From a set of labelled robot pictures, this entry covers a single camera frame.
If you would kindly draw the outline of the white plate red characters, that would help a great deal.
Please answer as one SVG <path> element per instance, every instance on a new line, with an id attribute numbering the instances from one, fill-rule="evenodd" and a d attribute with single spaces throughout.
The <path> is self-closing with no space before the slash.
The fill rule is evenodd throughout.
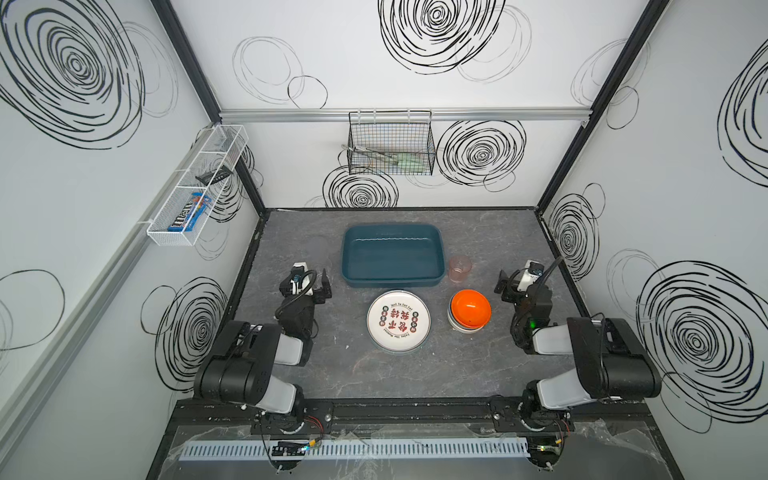
<path id="1" fill-rule="evenodd" d="M 430 310 L 417 295 L 390 290 L 369 306 L 366 326 L 371 340 L 391 353 L 418 349 L 428 338 L 432 325 Z"/>

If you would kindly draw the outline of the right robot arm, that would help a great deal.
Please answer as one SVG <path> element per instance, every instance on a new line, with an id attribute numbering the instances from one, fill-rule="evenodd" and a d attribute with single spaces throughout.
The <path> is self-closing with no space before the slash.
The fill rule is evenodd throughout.
<path id="1" fill-rule="evenodd" d="M 560 266 L 529 260 L 508 275 L 501 271 L 494 292 L 514 306 L 510 335 L 529 355 L 568 356 L 574 367 L 550 378 L 529 382 L 519 415 L 543 420 L 574 407 L 605 400 L 642 401 L 660 395 L 662 377 L 645 348 L 621 318 L 601 315 L 551 321 L 553 292 L 549 277 Z"/>

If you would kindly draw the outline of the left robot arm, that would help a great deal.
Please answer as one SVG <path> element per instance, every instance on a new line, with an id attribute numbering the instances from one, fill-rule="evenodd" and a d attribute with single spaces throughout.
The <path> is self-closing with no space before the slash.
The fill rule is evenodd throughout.
<path id="1" fill-rule="evenodd" d="M 302 389 L 278 379 L 273 370 L 308 363 L 319 333 L 315 310 L 332 297 L 332 287 L 326 270 L 298 262 L 279 291 L 282 302 L 273 322 L 230 321 L 223 327 L 195 375 L 196 399 L 303 417 Z"/>

